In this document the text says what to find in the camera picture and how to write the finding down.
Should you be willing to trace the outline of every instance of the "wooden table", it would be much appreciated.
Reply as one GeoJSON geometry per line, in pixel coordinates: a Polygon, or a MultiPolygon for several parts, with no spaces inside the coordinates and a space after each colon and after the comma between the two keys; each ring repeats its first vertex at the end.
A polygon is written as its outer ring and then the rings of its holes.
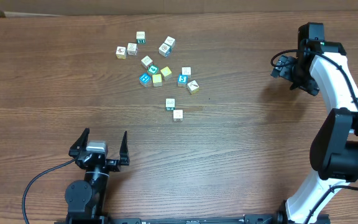
{"type": "MultiPolygon", "coordinates": [[[[342,42],[358,86],[358,11],[0,19],[0,223],[23,223],[26,185],[68,161],[85,127],[90,139],[107,140],[111,158],[128,131],[131,165],[109,181],[113,217],[274,212],[310,171],[310,144],[326,118],[321,94],[270,76],[270,58],[296,48],[309,21],[342,42]],[[116,47],[139,30],[147,44],[118,60],[116,47]],[[168,35],[177,46],[163,58],[168,35]],[[145,55],[174,78],[144,88],[145,55]],[[181,67],[192,68],[198,93],[177,87],[181,67]],[[166,98],[184,110],[182,123],[165,111],[166,98]]],[[[31,223],[64,219],[66,186],[83,176],[69,165],[36,181],[31,223]]],[[[333,223],[358,223],[358,192],[342,190],[324,211],[333,223]]]]}

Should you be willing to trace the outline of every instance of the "black cable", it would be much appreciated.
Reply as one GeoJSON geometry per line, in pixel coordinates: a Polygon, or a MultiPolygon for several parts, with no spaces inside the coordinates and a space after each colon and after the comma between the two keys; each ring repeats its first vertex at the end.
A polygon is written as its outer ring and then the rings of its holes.
{"type": "MultiPolygon", "coordinates": [[[[352,87],[352,83],[349,79],[349,77],[347,76],[346,72],[343,70],[342,66],[338,65],[335,61],[333,61],[332,59],[330,59],[329,57],[321,54],[321,53],[318,53],[318,52],[313,52],[313,51],[310,51],[310,50],[298,50],[298,49],[293,49],[293,50],[284,50],[283,52],[280,52],[276,55],[273,56],[273,58],[271,59],[270,61],[270,64],[273,66],[273,67],[285,67],[287,65],[291,65],[293,63],[288,63],[288,64],[285,64],[285,65],[275,65],[273,63],[274,59],[276,59],[278,56],[280,55],[283,55],[285,53],[291,53],[291,52],[303,52],[303,53],[308,53],[308,54],[312,54],[312,55],[317,55],[317,56],[320,56],[322,58],[324,58],[325,60],[327,60],[329,63],[333,64],[343,75],[345,81],[346,81],[346,84],[347,84],[347,87],[349,89],[349,92],[352,96],[352,99],[353,99],[353,103],[355,104],[357,110],[358,110],[358,98],[356,97],[356,94],[354,93],[354,90],[353,90],[353,87],[352,87]]],[[[316,205],[314,205],[314,207],[312,208],[312,210],[310,210],[310,213],[306,219],[306,221],[304,222],[305,224],[308,224],[308,222],[310,221],[310,218],[311,216],[314,214],[314,212],[317,210],[317,208],[321,205],[321,203],[326,199],[326,197],[331,193],[331,192],[334,192],[335,189],[349,189],[349,190],[356,190],[358,191],[358,187],[352,187],[352,186],[348,186],[348,185],[337,185],[337,186],[333,186],[333,187],[330,187],[329,190],[327,190],[327,192],[325,192],[325,194],[320,198],[320,200],[317,202],[316,205]]]]}
{"type": "Polygon", "coordinates": [[[24,190],[23,199],[22,199],[22,213],[23,213],[23,219],[24,219],[25,224],[30,224],[30,223],[29,223],[29,219],[27,218],[27,214],[25,213],[25,196],[27,196],[27,193],[28,193],[28,191],[29,191],[31,185],[32,185],[38,178],[40,178],[41,176],[43,176],[44,174],[47,174],[47,173],[49,173],[49,172],[51,172],[51,171],[54,171],[54,170],[59,169],[59,168],[62,168],[62,167],[64,167],[64,166],[67,166],[68,164],[71,164],[71,163],[74,162],[75,160],[76,160],[76,159],[72,159],[72,160],[70,160],[70,161],[68,161],[68,162],[65,162],[65,163],[63,163],[63,164],[60,164],[59,166],[55,166],[54,168],[50,168],[50,169],[48,169],[48,170],[45,170],[45,171],[43,171],[42,173],[36,175],[36,176],[30,181],[30,183],[27,185],[27,187],[26,187],[25,190],[24,190]]]}

